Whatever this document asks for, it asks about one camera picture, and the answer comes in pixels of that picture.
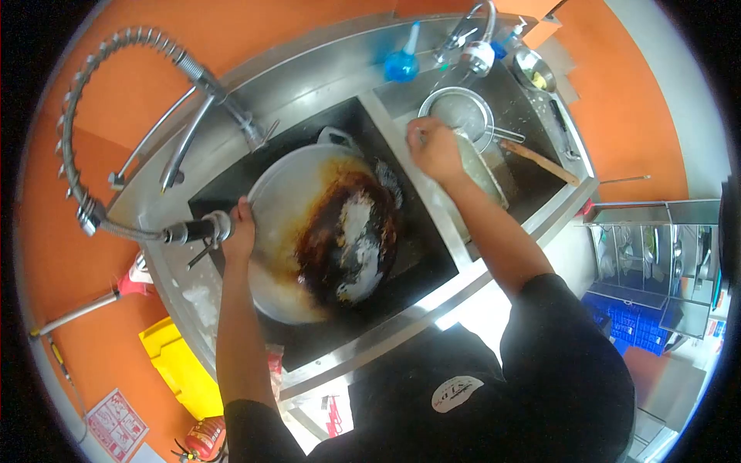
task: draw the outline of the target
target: metal strainer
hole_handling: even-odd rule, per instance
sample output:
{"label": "metal strainer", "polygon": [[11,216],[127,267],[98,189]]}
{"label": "metal strainer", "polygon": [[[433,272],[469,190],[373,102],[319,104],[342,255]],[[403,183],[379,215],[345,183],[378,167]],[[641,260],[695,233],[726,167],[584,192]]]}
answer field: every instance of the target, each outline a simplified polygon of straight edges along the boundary
{"label": "metal strainer", "polygon": [[496,136],[517,143],[523,135],[494,127],[494,114],[488,103],[476,92],[464,87],[446,87],[432,92],[419,108],[419,117],[435,116],[443,124],[473,143],[483,152]]}

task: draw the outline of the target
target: spring coil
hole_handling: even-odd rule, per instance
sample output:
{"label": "spring coil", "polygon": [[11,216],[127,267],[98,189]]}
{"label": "spring coil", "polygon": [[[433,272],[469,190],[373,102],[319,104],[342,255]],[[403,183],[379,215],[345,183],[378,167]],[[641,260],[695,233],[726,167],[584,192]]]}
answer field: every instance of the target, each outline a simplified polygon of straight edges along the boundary
{"label": "spring coil", "polygon": [[[196,79],[204,72],[203,66],[193,60],[185,49],[171,40],[167,34],[155,27],[135,26],[126,27],[102,41],[98,52],[90,54],[83,65],[75,73],[74,79],[64,95],[62,103],[62,116],[56,124],[56,134],[59,142],[56,144],[55,154],[61,156],[63,165],[59,169],[59,176],[66,175],[67,197],[74,196],[81,210],[86,214],[92,214],[98,199],[91,196],[87,188],[80,183],[80,170],[75,166],[75,152],[72,148],[72,127],[76,115],[77,103],[82,96],[82,89],[90,81],[90,75],[98,69],[98,66],[110,58],[115,52],[131,45],[142,45],[172,59],[174,65],[178,66],[189,79]],[[109,233],[135,241],[164,241],[167,234],[163,230],[140,230],[128,227],[109,220],[106,216],[99,217],[100,227]]]}

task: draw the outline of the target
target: pre-rinse faucet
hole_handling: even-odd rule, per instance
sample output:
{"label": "pre-rinse faucet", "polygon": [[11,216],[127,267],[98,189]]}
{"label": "pre-rinse faucet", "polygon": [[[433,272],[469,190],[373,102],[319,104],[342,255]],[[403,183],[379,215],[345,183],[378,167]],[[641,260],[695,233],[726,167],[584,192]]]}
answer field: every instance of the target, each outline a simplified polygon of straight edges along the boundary
{"label": "pre-rinse faucet", "polygon": [[[480,40],[474,40],[466,44],[466,38],[476,32],[476,28],[469,27],[469,20],[484,4],[489,9],[484,35]],[[433,57],[438,63],[449,62],[451,60],[451,52],[465,45],[459,62],[464,64],[476,75],[480,77],[486,76],[494,65],[494,49],[491,48],[491,40],[494,37],[495,22],[496,7],[494,7],[494,2],[492,0],[477,2],[471,8],[471,11],[466,13],[458,21],[458,25],[448,34],[448,37],[445,38],[440,48],[434,51]]]}
{"label": "pre-rinse faucet", "polygon": [[[180,164],[185,157],[190,143],[193,141],[196,128],[203,120],[203,116],[213,105],[223,106],[229,112],[245,134],[251,150],[255,150],[265,144],[265,141],[270,138],[278,122],[274,122],[270,129],[264,132],[255,123],[252,114],[244,110],[237,100],[226,92],[208,69],[193,59],[183,47],[170,39],[167,34],[155,27],[126,27],[107,37],[100,43],[95,53],[87,56],[82,66],[75,73],[70,89],[64,95],[62,116],[56,124],[59,142],[56,145],[55,153],[62,158],[62,166],[59,168],[58,176],[67,177],[67,183],[69,184],[67,197],[74,198],[79,204],[77,219],[80,226],[89,236],[92,236],[98,228],[102,228],[113,235],[138,242],[152,241],[165,244],[185,244],[193,241],[206,240],[206,248],[188,264],[188,268],[190,268],[205,256],[209,250],[218,248],[219,244],[231,235],[233,224],[226,212],[215,210],[212,213],[206,214],[201,219],[179,221],[160,230],[146,230],[130,224],[122,224],[108,217],[104,203],[88,192],[85,185],[80,181],[80,169],[75,165],[75,150],[72,146],[72,135],[74,119],[77,114],[77,104],[82,97],[82,89],[90,81],[90,75],[98,69],[103,61],[110,58],[122,48],[137,45],[150,48],[169,58],[193,82],[194,87],[206,95],[206,101],[196,112],[193,120],[190,121],[182,141],[167,163],[165,171],[162,173],[160,187],[163,192],[175,183],[182,181],[183,175],[180,172]],[[183,98],[180,98],[175,106],[165,113],[165,116],[160,119],[157,125],[161,124],[191,92],[192,90],[186,93]],[[134,150],[133,154],[138,152],[141,145]],[[133,155],[130,156],[119,174],[112,174],[112,185],[116,189],[123,188],[123,172],[132,158]]]}

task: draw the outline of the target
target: stainless steel sink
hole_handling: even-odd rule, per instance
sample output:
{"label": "stainless steel sink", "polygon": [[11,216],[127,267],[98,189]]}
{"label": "stainless steel sink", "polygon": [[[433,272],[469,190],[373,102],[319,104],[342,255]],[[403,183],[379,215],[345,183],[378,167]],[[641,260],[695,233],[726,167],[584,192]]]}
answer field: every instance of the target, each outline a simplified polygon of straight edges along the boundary
{"label": "stainless steel sink", "polygon": [[[466,245],[457,210],[414,165],[405,142],[406,122],[438,79],[439,71],[430,70],[431,50],[458,20],[457,15],[422,19],[417,43],[422,72],[409,84],[385,83],[383,58],[403,46],[410,25],[406,19],[385,15],[336,24],[247,61],[222,77],[222,83],[253,110],[258,122],[280,120],[268,148],[249,153],[225,114],[208,113],[181,166],[185,181],[161,196],[159,174],[179,143],[179,131],[199,105],[194,99],[154,133],[144,161],[109,206],[112,218],[143,228],[191,219],[217,207],[228,209],[270,164],[315,142],[325,125],[349,132],[367,155],[378,156],[394,169],[405,190],[402,215],[408,240],[394,277],[377,290],[377,297],[347,324],[300,330],[271,327],[273,322],[262,320],[266,337],[286,346],[282,400],[300,401],[308,391],[335,379],[353,381],[353,371],[421,333],[475,292],[484,287],[498,290],[476,249]],[[518,22],[516,16],[497,19],[500,26]],[[496,64],[471,89],[488,101],[498,126],[521,132],[527,137],[525,146],[561,164],[582,182],[578,187],[564,184],[534,163],[494,146],[485,153],[508,197],[508,212],[545,246],[599,183],[578,130],[559,101],[571,144],[582,156],[580,161],[564,159],[554,148],[560,132],[548,102],[522,89],[505,64]],[[142,249],[168,313],[196,358],[216,378],[221,257],[212,253],[211,259],[189,271],[187,263],[204,249],[202,243],[144,242]]]}
{"label": "stainless steel sink", "polygon": [[[283,366],[288,371],[352,341],[458,273],[419,195],[358,98],[336,104],[294,125],[273,138],[267,147],[238,160],[188,202],[193,216],[200,218],[213,210],[230,210],[269,166],[291,151],[315,143],[319,132],[327,126],[349,134],[369,165],[383,161],[399,182],[403,203],[397,222],[396,261],[373,294],[341,319],[287,325],[258,312],[265,341],[284,346]],[[221,250],[212,251],[210,257],[223,276]]]}
{"label": "stainless steel sink", "polygon": [[[411,82],[389,82],[374,90],[400,131],[405,133],[406,124],[417,117],[419,107],[442,79],[444,72],[449,71],[432,69],[420,73]],[[489,103],[497,127],[521,133],[526,137],[526,147],[561,164],[554,143],[533,111],[531,100],[540,98],[542,101],[544,98],[531,95],[528,90],[521,88],[501,61],[496,61],[489,75],[476,81],[471,89]],[[495,141],[489,144],[482,157],[502,186],[510,205],[508,212],[520,224],[532,217],[565,185],[563,180],[534,162],[509,152],[503,153]],[[445,206],[462,239],[468,243],[470,236],[457,209],[452,201],[446,201]],[[468,245],[468,249],[472,258],[478,257],[473,246]]]}

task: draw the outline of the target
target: dish rack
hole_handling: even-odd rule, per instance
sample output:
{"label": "dish rack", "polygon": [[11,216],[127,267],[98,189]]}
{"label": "dish rack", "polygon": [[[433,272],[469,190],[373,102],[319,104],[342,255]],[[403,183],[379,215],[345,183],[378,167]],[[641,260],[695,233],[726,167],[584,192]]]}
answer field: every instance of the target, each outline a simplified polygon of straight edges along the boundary
{"label": "dish rack", "polygon": [[591,293],[658,311],[659,327],[703,339],[718,304],[720,200],[599,203]]}

